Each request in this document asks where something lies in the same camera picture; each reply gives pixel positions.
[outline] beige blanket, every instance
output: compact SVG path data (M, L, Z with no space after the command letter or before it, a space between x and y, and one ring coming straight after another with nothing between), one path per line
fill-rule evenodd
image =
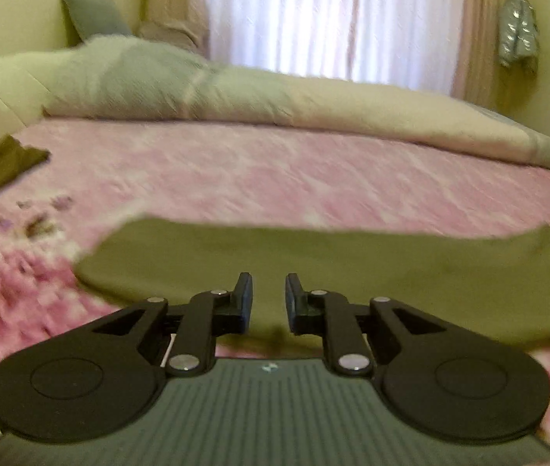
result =
M50 115L363 133L550 168L550 137L447 96L224 66L135 37L94 38L50 91Z

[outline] brown pillow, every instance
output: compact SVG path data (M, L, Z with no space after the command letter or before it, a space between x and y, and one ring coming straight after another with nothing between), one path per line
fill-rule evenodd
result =
M204 55L205 29L189 21L144 22L138 36L151 42L165 42L186 51Z

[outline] pink bedsheet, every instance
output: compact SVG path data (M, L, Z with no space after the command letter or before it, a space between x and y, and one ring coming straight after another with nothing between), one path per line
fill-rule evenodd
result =
M411 143L84 120L46 120L16 136L52 157L0 192L0 360L114 310L76 288L69 262L144 212L463 237L550 224L550 171ZM550 350L536 355L550 371ZM550 440L550 411L543 427Z

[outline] gray pillow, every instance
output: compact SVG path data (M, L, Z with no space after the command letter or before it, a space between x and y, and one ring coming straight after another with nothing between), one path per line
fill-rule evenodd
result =
M82 41L94 35L132 35L114 0L63 0Z

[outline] pillow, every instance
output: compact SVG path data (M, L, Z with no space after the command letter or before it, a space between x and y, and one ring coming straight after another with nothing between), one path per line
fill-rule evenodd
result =
M93 35L132 35L114 0L63 0L82 41Z
M176 19L165 23L145 22L141 25L138 35L150 42L164 42L204 55L205 29L199 24Z

